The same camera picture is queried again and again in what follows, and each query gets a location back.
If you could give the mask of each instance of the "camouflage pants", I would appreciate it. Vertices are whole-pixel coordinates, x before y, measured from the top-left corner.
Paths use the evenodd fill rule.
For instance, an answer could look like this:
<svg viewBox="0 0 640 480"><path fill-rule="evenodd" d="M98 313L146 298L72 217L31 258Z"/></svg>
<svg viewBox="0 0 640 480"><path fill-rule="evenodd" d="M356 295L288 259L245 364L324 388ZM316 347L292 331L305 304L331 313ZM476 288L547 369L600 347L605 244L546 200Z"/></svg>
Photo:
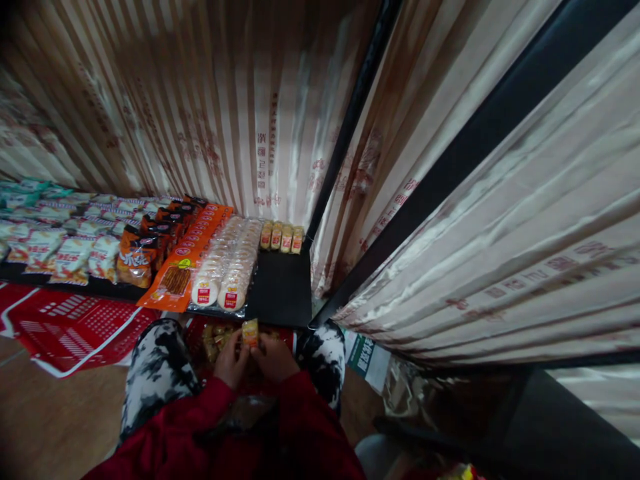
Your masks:
<svg viewBox="0 0 640 480"><path fill-rule="evenodd" d="M160 319L140 336L133 349L122 409L120 441L156 415L166 404L201 390L182 338L172 319ZM339 414L345 380L345 338L333 322L298 336L295 358L329 406Z"/></svg>

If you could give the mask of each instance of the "food packaging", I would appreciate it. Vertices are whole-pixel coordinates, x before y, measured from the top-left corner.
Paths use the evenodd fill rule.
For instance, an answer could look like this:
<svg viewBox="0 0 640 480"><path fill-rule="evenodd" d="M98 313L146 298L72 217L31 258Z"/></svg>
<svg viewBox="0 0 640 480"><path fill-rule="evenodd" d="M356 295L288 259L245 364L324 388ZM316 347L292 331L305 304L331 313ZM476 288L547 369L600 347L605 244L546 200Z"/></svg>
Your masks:
<svg viewBox="0 0 640 480"><path fill-rule="evenodd" d="M151 264L157 256L157 248L157 236L140 236L135 228L126 226L120 240L117 260L119 280L136 287L149 288Z"/></svg>
<svg viewBox="0 0 640 480"><path fill-rule="evenodd" d="M55 255L54 272L49 283L89 284L87 260L96 237L66 237Z"/></svg>
<svg viewBox="0 0 640 480"><path fill-rule="evenodd" d="M258 319L242 322L242 343L249 347L258 346Z"/></svg>
<svg viewBox="0 0 640 480"><path fill-rule="evenodd" d="M292 240L293 240L293 228L290 225L285 225L282 228L282 240L280 241L280 251L282 253L289 253L291 251Z"/></svg>
<svg viewBox="0 0 640 480"><path fill-rule="evenodd" d="M271 230L273 224L267 220L262 226L262 232L260 234L260 248L262 250L269 250L271 248Z"/></svg>
<svg viewBox="0 0 640 480"><path fill-rule="evenodd" d="M280 242L282 242L282 222L275 222L273 230L271 230L271 249L280 250Z"/></svg>
<svg viewBox="0 0 640 480"><path fill-rule="evenodd" d="M184 312L187 309L193 297L192 276L207 251L211 236L224 225L232 212L232 207L214 204L209 204L202 210L160 268L153 286L138 301L139 307L173 312ZM159 221L164 218L168 218L168 214L163 213Z"/></svg>
<svg viewBox="0 0 640 480"><path fill-rule="evenodd" d="M47 228L32 231L27 239L27 268L24 273L53 272L55 253L62 244L67 231Z"/></svg>
<svg viewBox="0 0 640 480"><path fill-rule="evenodd" d="M305 240L305 230L303 227L293 228L293 239L291 241L291 253L300 255L302 251L302 242Z"/></svg>
<svg viewBox="0 0 640 480"><path fill-rule="evenodd" d="M115 259L119 251L120 240L116 237L112 235L98 237L87 262L90 276L109 280L115 285L118 281Z"/></svg>

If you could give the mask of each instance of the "black metal frame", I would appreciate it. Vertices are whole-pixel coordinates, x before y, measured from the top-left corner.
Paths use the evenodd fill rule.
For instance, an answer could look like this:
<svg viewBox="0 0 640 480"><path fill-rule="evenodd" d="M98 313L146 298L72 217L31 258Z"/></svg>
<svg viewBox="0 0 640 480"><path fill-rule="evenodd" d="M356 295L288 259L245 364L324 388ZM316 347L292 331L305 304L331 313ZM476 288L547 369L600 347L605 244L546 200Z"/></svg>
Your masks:
<svg viewBox="0 0 640 480"><path fill-rule="evenodd" d="M637 3L638 0L562 2L349 272L344 282L312 319L309 328L318 328L344 306L369 276ZM381 17L384 18L382 14L381 11L378 22ZM385 28L388 33L391 32L389 25ZM382 44L381 39L382 36L374 34L359 75L357 87L360 85L361 88L354 89L351 96L347 108L349 115L345 117L340 130L329 172L309 227L307 247L313 242L337 172L353 136L358 118L352 113L361 112L364 102L362 95L369 90L362 85L371 86L370 82L367 83L364 79L361 81L361 78L373 81L375 76L375 70L371 70L373 62L369 61L369 55L379 61L386 48L386 41Z"/></svg>

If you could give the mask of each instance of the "wooden floor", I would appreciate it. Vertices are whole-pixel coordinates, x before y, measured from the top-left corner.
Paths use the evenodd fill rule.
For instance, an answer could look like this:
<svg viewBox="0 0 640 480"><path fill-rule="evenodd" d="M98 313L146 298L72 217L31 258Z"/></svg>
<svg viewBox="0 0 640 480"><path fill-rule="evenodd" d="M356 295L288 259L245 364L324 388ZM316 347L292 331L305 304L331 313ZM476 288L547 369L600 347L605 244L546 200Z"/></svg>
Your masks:
<svg viewBox="0 0 640 480"><path fill-rule="evenodd" d="M0 337L0 478L77 479L114 448L127 370L103 367L58 380ZM355 444L383 412L364 379L347 369L341 422Z"/></svg>

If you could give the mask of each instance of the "beige curtain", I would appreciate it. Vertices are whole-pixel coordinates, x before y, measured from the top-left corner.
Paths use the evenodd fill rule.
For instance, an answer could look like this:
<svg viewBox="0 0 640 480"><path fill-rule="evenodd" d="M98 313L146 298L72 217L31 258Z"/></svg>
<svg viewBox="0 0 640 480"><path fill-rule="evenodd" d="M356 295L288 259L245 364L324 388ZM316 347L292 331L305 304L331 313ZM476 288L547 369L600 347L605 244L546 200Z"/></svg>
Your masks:
<svg viewBox="0 0 640 480"><path fill-rule="evenodd" d="M317 296L382 232L558 4L404 2L314 244Z"/></svg>
<svg viewBox="0 0 640 480"><path fill-rule="evenodd" d="M640 7L335 318L434 365L640 345L639 59Z"/></svg>
<svg viewBox="0 0 640 480"><path fill-rule="evenodd" d="M308 222L377 0L21 7L0 101L37 119L2 118L4 176Z"/></svg>

